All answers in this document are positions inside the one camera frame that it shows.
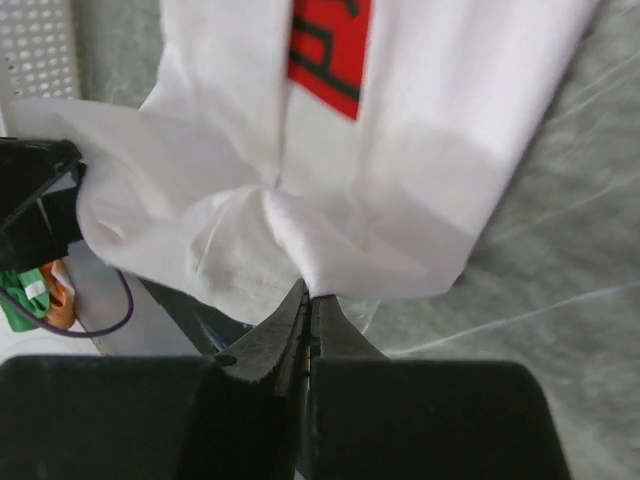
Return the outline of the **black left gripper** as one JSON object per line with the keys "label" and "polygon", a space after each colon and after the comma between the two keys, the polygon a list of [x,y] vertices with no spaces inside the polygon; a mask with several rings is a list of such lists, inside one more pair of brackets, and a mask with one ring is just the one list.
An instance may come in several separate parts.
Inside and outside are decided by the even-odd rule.
{"label": "black left gripper", "polygon": [[85,167],[68,140],[1,139],[1,269],[17,273],[68,255],[82,239],[76,200]]}

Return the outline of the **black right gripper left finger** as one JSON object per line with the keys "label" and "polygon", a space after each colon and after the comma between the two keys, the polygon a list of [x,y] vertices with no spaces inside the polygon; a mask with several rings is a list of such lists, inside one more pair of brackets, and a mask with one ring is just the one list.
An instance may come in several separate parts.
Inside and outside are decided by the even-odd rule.
{"label": "black right gripper left finger", "polygon": [[215,356],[228,412],[218,437],[230,454],[245,453],[241,478],[293,479],[304,412],[307,288],[294,283],[276,310]]}

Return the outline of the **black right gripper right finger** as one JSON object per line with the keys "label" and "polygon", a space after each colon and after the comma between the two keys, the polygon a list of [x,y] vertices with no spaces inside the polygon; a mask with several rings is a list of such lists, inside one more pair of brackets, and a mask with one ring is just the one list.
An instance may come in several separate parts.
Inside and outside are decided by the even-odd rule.
{"label": "black right gripper right finger", "polygon": [[312,302],[308,430],[314,479],[391,479],[393,365],[334,297]]}

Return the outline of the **white t-shirt with red print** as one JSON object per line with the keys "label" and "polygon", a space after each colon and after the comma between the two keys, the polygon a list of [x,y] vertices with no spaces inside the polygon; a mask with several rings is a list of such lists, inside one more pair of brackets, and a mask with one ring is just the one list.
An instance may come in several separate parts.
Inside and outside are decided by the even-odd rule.
{"label": "white t-shirt with red print", "polygon": [[303,279],[360,300],[446,292],[593,1],[165,1],[139,109],[16,102],[68,139],[103,261],[255,325]]}

